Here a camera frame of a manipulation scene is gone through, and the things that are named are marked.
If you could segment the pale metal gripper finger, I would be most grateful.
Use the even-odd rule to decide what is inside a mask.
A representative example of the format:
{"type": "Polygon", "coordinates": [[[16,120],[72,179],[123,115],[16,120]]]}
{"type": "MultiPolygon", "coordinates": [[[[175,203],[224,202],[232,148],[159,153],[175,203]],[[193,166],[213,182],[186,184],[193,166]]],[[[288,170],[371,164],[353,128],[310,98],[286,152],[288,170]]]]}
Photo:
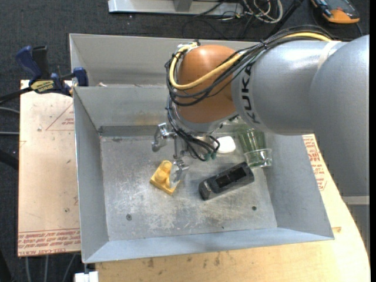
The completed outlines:
{"type": "Polygon", "coordinates": [[[167,145],[169,137],[170,132],[167,129],[167,124],[158,124],[152,142],[152,151],[158,152],[162,147],[165,147],[167,145]]]}
{"type": "Polygon", "coordinates": [[[189,168],[185,164],[183,157],[186,154],[186,147],[184,141],[181,138],[174,138],[174,161],[171,168],[171,184],[179,184],[186,175],[189,168]]]}

